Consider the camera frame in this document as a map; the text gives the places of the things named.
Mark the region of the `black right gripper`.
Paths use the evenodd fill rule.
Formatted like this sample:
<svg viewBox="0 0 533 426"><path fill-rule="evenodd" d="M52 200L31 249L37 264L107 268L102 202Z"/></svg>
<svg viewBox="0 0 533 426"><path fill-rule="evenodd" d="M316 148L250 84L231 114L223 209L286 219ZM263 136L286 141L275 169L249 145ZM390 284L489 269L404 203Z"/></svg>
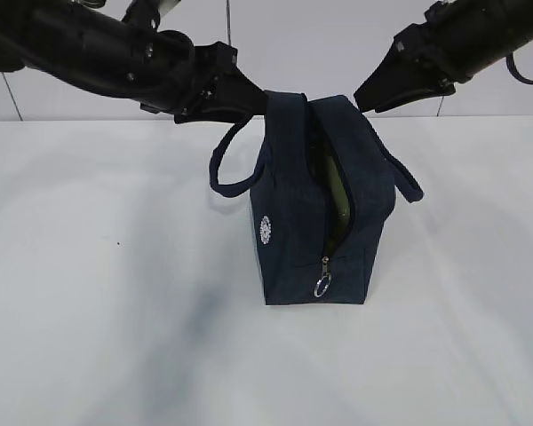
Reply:
<svg viewBox="0 0 533 426"><path fill-rule="evenodd" d="M475 74L473 26L470 12L428 12L423 23L408 25L354 92L359 110L382 113L453 95L455 83L467 83Z"/></svg>

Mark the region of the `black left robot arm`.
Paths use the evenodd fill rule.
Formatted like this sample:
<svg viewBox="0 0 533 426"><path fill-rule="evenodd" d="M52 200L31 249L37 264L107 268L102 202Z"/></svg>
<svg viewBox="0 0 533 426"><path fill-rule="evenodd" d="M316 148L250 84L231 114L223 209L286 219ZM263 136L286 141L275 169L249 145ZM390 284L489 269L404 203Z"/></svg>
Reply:
<svg viewBox="0 0 533 426"><path fill-rule="evenodd" d="M130 99L176 123L237 123L268 96L223 42L196 45L159 28L176 1L132 1L116 19L103 1L0 1L0 72L33 68L101 97Z"/></svg>

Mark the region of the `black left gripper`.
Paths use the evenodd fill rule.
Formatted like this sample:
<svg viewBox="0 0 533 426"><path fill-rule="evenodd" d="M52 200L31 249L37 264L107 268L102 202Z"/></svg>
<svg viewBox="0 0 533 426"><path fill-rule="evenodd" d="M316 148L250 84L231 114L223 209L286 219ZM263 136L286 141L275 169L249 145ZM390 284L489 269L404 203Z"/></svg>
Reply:
<svg viewBox="0 0 533 426"><path fill-rule="evenodd" d="M196 46L193 61L175 68L140 108L151 114L170 114L176 124L237 123L263 115L267 94L236 70L238 50L216 42Z"/></svg>

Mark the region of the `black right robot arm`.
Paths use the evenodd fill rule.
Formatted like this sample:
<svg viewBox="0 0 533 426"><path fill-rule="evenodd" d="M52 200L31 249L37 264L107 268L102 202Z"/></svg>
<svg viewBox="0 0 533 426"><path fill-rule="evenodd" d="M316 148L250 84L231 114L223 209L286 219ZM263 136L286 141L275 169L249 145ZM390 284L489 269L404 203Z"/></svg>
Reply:
<svg viewBox="0 0 533 426"><path fill-rule="evenodd" d="M514 59L533 41L533 0L437 1L424 16L424 22L394 36L381 63L355 91L362 112L451 96L457 85L500 60L515 80L533 85Z"/></svg>

